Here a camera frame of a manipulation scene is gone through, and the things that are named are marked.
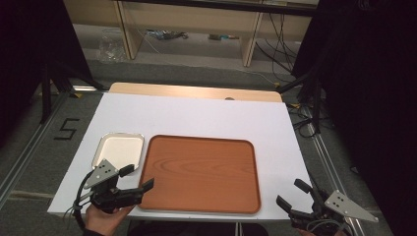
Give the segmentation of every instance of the white plate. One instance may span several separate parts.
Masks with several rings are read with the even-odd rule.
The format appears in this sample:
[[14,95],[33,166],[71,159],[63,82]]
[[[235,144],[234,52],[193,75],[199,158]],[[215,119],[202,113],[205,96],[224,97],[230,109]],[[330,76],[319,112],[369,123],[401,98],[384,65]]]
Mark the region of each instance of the white plate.
[[111,133],[103,136],[95,152],[92,168],[102,159],[107,159],[114,167],[121,169],[129,164],[139,166],[144,136],[140,134]]

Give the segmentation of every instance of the wooden tray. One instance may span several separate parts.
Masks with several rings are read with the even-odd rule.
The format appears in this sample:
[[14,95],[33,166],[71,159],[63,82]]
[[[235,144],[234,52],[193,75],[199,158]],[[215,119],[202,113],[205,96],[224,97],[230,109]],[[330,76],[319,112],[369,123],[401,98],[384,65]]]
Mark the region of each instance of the wooden tray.
[[155,136],[140,184],[154,178],[139,207],[256,213],[261,207],[254,147],[247,141]]

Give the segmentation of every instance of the black curtain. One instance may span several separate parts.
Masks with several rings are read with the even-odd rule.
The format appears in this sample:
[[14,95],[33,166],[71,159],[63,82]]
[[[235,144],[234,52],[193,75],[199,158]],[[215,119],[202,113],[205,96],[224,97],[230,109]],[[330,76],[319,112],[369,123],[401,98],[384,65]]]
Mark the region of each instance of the black curtain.
[[350,33],[325,65],[314,64],[321,53],[314,47],[325,41],[310,41],[323,30],[312,25],[294,70],[323,69],[328,110],[352,161],[392,232],[409,235],[417,210],[417,3],[371,3],[369,11],[356,6]]

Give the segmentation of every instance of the black cable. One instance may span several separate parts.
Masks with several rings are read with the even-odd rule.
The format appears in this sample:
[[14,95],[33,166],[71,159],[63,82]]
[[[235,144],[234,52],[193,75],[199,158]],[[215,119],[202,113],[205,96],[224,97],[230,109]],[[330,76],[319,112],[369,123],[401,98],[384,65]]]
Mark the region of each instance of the black cable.
[[[272,45],[270,45],[270,43],[268,42],[268,40],[267,40],[266,38],[264,38],[264,40],[265,40],[265,42],[267,43],[267,45],[269,45],[269,47],[270,47],[270,48],[275,49]],[[285,52],[283,52],[283,51],[279,51],[279,50],[277,50],[276,52],[279,52],[279,53],[281,53],[281,54],[285,54]]]
[[288,46],[286,46],[286,44],[285,44],[285,42],[283,41],[283,24],[284,24],[284,15],[280,15],[280,17],[281,17],[281,26],[280,26],[280,32],[278,33],[278,30],[276,29],[276,25],[275,25],[275,22],[273,21],[273,18],[272,18],[272,14],[271,13],[269,13],[269,19],[270,19],[270,21],[271,21],[271,23],[272,23],[272,26],[273,26],[273,29],[274,29],[274,31],[275,31],[275,34],[276,34],[276,36],[277,36],[277,38],[278,38],[278,41],[277,41],[277,43],[276,43],[276,47],[275,47],[275,49],[274,49],[274,53],[273,53],[273,57],[275,56],[275,53],[276,53],[276,51],[278,51],[278,46],[279,46],[279,43],[282,45],[282,49],[284,50],[284,55],[285,55],[285,59],[286,59],[286,61],[287,61],[287,63],[288,63],[288,66],[290,67],[290,70],[292,70],[292,62],[291,62],[291,60],[289,59],[289,57],[288,57],[288,53],[287,53],[287,51],[286,51],[286,48],[288,48]]
[[81,209],[83,208],[83,205],[80,206],[81,192],[83,191],[83,186],[87,182],[88,178],[91,176],[92,172],[93,172],[93,170],[90,173],[88,173],[86,175],[86,177],[84,178],[84,180],[81,183],[80,188],[78,190],[77,197],[76,197],[76,199],[74,200],[74,203],[73,203],[73,209],[74,209],[73,216],[76,218],[77,223],[82,230],[84,230],[86,228],[86,225],[84,224],[83,218],[81,216]]
[[285,71],[291,73],[291,70],[288,69],[287,67],[285,67],[282,63],[278,62],[274,57],[270,56],[269,54],[267,54],[265,51],[262,50],[262,48],[258,45],[258,43],[255,43],[258,48],[269,58],[271,59],[273,62],[275,62],[276,64],[278,64],[279,66],[281,66]]

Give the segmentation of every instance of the white paper sheet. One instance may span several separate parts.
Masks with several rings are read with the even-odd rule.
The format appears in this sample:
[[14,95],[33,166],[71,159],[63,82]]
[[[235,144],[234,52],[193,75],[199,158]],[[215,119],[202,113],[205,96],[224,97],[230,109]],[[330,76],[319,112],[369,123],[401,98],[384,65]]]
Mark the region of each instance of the white paper sheet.
[[296,178],[310,181],[284,103],[106,93],[48,212],[63,215],[72,205],[83,178],[90,172],[100,138],[107,133],[145,137],[139,168],[119,180],[120,189],[137,187],[149,139],[155,135],[247,140],[255,148],[262,204],[259,212],[247,215],[135,207],[130,216],[221,221],[288,219],[275,202],[277,195],[295,209],[312,211],[310,195],[293,185]]

